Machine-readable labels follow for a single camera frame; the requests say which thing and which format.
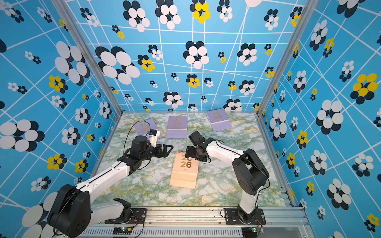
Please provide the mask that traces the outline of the pink calendar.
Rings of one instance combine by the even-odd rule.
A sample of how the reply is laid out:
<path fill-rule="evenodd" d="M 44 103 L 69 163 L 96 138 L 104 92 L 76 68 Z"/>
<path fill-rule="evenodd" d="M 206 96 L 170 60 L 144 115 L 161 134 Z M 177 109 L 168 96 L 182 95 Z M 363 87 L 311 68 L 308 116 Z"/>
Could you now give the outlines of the pink calendar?
<path fill-rule="evenodd" d="M 185 157 L 185 155 L 185 152 L 176 152 L 170 185 L 194 189 L 196 188 L 199 161 L 192 157 Z"/>

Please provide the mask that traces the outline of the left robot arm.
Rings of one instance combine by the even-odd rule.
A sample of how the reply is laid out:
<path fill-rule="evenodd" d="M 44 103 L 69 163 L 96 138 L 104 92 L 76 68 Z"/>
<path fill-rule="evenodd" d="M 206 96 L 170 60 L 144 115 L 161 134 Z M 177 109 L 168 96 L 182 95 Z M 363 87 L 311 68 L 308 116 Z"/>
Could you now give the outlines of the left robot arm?
<path fill-rule="evenodd" d="M 49 212 L 47 223 L 55 236 L 78 237 L 88 226 L 112 220 L 115 223 L 137 222 L 131 204 L 121 198 L 111 202 L 92 205 L 94 200 L 115 183 L 137 171 L 144 161 L 166 158 L 172 145 L 157 144 L 154 136 L 136 136 L 132 145 L 108 169 L 76 186 L 64 185 Z"/>

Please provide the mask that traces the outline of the aluminium front rail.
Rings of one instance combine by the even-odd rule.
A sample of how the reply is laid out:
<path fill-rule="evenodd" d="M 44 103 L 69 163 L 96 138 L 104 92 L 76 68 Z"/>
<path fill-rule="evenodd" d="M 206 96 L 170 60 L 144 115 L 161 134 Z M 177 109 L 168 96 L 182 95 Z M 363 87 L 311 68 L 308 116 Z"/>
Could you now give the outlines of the aluminium front rail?
<path fill-rule="evenodd" d="M 265 225 L 227 225 L 223 207 L 148 207 L 144 224 L 96 223 L 81 238 L 243 238 L 243 227 L 263 227 L 258 238 L 313 238 L 301 207 L 265 207 Z M 129 236 L 115 236 L 115 227 L 131 227 Z"/>

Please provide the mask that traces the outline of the right circuit board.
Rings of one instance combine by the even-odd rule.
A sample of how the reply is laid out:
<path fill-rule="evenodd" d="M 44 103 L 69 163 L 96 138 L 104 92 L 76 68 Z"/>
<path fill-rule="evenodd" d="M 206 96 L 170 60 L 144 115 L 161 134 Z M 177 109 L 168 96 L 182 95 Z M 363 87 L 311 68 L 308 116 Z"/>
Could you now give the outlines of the right circuit board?
<path fill-rule="evenodd" d="M 243 227 L 242 236 L 243 238 L 258 238 L 263 231 L 263 227 Z"/>

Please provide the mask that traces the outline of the aluminium corner post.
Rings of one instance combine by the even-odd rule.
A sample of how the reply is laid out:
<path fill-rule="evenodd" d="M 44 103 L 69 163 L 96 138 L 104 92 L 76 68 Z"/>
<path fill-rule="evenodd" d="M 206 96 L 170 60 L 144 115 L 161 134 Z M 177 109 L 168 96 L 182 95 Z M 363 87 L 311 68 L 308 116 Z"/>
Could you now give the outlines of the aluminium corner post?
<path fill-rule="evenodd" d="M 282 57 L 279 61 L 279 64 L 275 70 L 275 75 L 273 79 L 270 81 L 268 88 L 264 94 L 264 97 L 261 101 L 260 108 L 258 110 L 258 117 L 260 118 L 262 116 L 262 113 L 265 111 L 267 104 L 270 101 L 270 98 L 273 94 L 273 90 L 279 80 L 281 79 L 282 73 L 284 72 L 291 56 L 294 48 L 298 44 L 302 34 L 304 33 L 304 30 L 313 14 L 313 11 L 317 5 L 319 0 L 310 0 L 306 2 L 306 5 L 303 7 L 303 12 L 301 19 L 299 20 L 299 23 L 295 27 L 295 30 L 293 31 L 290 40 L 288 44 L 286 45 L 286 48 L 282 54 Z"/>
<path fill-rule="evenodd" d="M 72 14 L 69 12 L 69 7 L 65 3 L 65 1 L 52 1 L 54 7 L 56 8 L 58 14 L 62 17 L 64 23 L 69 28 L 69 32 L 82 52 L 84 58 L 88 62 L 90 70 L 93 72 L 94 77 L 97 79 L 99 85 L 103 89 L 105 95 L 108 97 L 111 105 L 114 107 L 116 113 L 120 117 L 123 114 L 123 110 L 118 103 L 116 97 L 111 92 L 110 85 L 108 84 L 105 76 L 103 75 L 99 65 L 92 55 L 92 52 L 87 45 L 84 34 L 81 33 L 78 25 L 75 23 Z"/>

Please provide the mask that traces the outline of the circuit board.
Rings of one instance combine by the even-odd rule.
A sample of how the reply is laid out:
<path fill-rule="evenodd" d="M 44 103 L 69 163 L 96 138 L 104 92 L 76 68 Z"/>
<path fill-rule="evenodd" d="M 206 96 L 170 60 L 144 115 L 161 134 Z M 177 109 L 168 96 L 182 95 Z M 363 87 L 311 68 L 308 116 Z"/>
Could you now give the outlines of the circuit board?
<path fill-rule="evenodd" d="M 242 236 L 243 238 L 258 238 L 263 231 L 263 227 L 243 227 Z"/>
<path fill-rule="evenodd" d="M 133 228 L 131 227 L 115 227 L 113 230 L 113 235 L 115 236 L 122 236 L 126 235 L 129 236 L 132 234 Z"/>

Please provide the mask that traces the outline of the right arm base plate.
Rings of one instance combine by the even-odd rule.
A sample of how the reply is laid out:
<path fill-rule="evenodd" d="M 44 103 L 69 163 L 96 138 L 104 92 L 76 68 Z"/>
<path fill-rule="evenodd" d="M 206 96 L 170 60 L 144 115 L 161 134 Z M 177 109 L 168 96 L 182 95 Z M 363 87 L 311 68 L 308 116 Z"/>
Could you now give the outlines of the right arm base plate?
<path fill-rule="evenodd" d="M 252 213 L 247 214 L 240 207 L 224 208 L 223 217 L 227 225 L 265 225 L 266 218 L 262 209 L 255 209 Z"/>

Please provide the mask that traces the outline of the right aluminium corner post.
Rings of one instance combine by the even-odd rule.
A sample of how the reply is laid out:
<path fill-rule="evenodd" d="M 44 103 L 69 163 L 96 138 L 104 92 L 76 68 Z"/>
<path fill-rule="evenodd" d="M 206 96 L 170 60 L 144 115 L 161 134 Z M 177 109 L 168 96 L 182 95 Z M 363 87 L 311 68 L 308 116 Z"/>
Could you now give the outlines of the right aluminium corner post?
<path fill-rule="evenodd" d="M 282 73 L 284 72 L 291 56 L 294 48 L 298 44 L 302 34 L 304 33 L 304 30 L 313 14 L 313 11 L 317 5 L 319 0 L 310 0 L 306 2 L 306 5 L 303 7 L 303 12 L 301 19 L 299 20 L 299 23 L 295 27 L 295 30 L 293 31 L 290 40 L 288 44 L 286 45 L 286 48 L 282 54 L 282 57 L 279 61 L 279 64 L 275 70 L 275 75 L 273 79 L 270 81 L 268 88 L 264 94 L 264 97 L 261 101 L 260 108 L 258 110 L 258 117 L 260 118 L 262 116 L 262 113 L 265 111 L 267 104 L 270 101 L 270 98 L 273 94 L 273 90 L 279 80 L 281 79 Z"/>

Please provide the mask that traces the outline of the purple calendar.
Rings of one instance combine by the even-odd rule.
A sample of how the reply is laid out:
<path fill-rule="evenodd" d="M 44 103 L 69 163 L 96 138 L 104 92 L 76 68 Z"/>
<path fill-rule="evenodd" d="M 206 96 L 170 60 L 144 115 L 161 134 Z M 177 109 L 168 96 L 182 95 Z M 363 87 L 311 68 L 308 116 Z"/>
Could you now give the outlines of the purple calendar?
<path fill-rule="evenodd" d="M 188 136 L 188 117 L 170 116 L 167 125 L 168 139 L 185 139 Z"/>
<path fill-rule="evenodd" d="M 206 115 L 214 132 L 228 130 L 232 128 L 232 125 L 224 109 L 208 111 L 206 112 Z"/>
<path fill-rule="evenodd" d="M 159 131 L 153 118 L 136 122 L 134 124 L 134 129 L 136 130 L 137 135 L 145 135 L 148 139 L 150 139 L 150 134 L 149 134 L 150 130 L 158 131 L 160 133 L 158 138 L 162 137 L 161 132 Z"/>

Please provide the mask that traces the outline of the left circuit board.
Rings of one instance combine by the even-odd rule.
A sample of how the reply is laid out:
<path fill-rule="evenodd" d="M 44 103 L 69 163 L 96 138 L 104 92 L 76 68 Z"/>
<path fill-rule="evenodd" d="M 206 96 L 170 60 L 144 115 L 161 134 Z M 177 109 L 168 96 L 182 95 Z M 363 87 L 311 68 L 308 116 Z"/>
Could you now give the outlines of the left circuit board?
<path fill-rule="evenodd" d="M 115 227 L 113 230 L 113 235 L 115 236 L 122 236 L 126 235 L 129 236 L 132 234 L 133 228 L 131 227 Z"/>

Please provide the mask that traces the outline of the left aluminium corner post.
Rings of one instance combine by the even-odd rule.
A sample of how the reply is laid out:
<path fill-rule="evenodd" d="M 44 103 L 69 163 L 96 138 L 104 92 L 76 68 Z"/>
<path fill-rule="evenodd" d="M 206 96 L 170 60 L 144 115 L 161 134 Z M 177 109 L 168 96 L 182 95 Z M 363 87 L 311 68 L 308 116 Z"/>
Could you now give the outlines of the left aluminium corner post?
<path fill-rule="evenodd" d="M 93 72 L 94 77 L 97 79 L 99 85 L 103 89 L 105 95 L 108 97 L 111 105 L 114 107 L 116 113 L 120 117 L 123 114 L 123 110 L 118 103 L 116 97 L 111 92 L 110 85 L 108 84 L 105 76 L 103 75 L 99 65 L 92 55 L 92 52 L 87 45 L 84 34 L 81 33 L 78 25 L 75 23 L 72 14 L 69 12 L 69 7 L 65 3 L 65 1 L 52 1 L 54 7 L 56 8 L 58 14 L 62 17 L 64 23 L 69 28 L 69 32 L 82 52 L 84 58 L 88 62 L 90 70 Z"/>

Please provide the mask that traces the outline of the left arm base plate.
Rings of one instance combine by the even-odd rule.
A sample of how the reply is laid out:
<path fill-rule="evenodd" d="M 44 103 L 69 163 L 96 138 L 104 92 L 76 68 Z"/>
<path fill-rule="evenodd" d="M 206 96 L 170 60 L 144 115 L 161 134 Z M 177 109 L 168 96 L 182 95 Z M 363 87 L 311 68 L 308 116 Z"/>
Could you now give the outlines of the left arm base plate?
<path fill-rule="evenodd" d="M 147 214 L 146 208 L 130 208 L 116 219 L 106 220 L 105 224 L 144 224 Z"/>

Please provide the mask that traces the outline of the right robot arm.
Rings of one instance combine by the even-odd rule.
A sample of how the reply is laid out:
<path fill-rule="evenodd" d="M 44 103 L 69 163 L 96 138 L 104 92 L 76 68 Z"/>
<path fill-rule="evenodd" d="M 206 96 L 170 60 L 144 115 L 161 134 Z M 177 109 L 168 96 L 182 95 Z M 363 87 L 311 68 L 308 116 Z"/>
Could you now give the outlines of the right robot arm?
<path fill-rule="evenodd" d="M 239 186 L 243 190 L 237 206 L 237 215 L 243 224 L 257 217 L 260 193 L 270 187 L 269 172 L 253 149 L 245 151 L 224 145 L 214 138 L 204 138 L 198 131 L 190 134 L 192 146 L 186 148 L 186 157 L 202 163 L 216 158 L 232 166 Z"/>

